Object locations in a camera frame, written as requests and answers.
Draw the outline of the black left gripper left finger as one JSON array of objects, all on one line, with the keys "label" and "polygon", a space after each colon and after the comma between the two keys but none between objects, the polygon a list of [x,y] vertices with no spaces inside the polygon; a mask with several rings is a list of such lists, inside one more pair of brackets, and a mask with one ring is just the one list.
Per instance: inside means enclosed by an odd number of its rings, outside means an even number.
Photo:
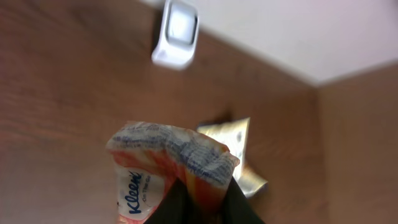
[{"label": "black left gripper left finger", "polygon": [[197,224],[199,210],[191,200],[186,186],[177,179],[155,212],[145,224]]}]

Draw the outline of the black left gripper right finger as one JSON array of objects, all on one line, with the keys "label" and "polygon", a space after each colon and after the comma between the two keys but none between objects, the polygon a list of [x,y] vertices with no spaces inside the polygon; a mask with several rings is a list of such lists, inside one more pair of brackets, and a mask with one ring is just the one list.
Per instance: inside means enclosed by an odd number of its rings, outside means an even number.
[{"label": "black left gripper right finger", "polygon": [[220,209],[222,224],[264,224],[232,178]]}]

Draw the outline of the orange Kleenex tissue pack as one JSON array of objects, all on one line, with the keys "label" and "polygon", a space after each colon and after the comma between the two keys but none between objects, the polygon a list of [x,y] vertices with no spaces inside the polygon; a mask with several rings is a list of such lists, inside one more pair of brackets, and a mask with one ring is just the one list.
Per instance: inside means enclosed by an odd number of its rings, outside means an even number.
[{"label": "orange Kleenex tissue pack", "polygon": [[202,133],[166,124],[130,122],[106,144],[117,173],[118,223],[144,223],[179,180],[206,213],[226,195],[239,159]]}]

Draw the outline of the yellow white snack bag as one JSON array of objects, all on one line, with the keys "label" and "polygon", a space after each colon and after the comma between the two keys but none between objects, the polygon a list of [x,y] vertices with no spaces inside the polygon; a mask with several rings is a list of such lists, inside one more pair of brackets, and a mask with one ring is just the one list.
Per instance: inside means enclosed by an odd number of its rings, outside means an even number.
[{"label": "yellow white snack bag", "polygon": [[250,118],[222,123],[201,124],[197,132],[226,145],[232,155],[240,160],[233,177],[246,198],[268,187],[268,181],[256,174],[245,162]]}]

